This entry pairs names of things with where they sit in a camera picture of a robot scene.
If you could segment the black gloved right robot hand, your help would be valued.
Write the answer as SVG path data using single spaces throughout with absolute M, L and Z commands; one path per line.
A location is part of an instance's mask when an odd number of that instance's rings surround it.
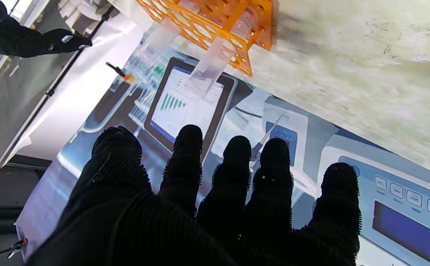
M 0 54 L 31 58 L 48 54 L 70 53 L 91 47 L 92 41 L 67 29 L 53 29 L 41 33 L 22 26 L 8 15 L 0 1 Z

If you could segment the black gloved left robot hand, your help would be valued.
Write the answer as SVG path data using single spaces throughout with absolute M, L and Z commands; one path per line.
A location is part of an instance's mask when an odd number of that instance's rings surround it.
M 358 176 L 344 162 L 324 173 L 313 217 L 293 229 L 293 175 L 286 141 L 269 140 L 254 176 L 252 147 L 237 135 L 196 208 L 202 132 L 181 128 L 159 192 L 143 149 L 126 128 L 94 143 L 56 229 L 27 266 L 354 266 L 361 211 Z

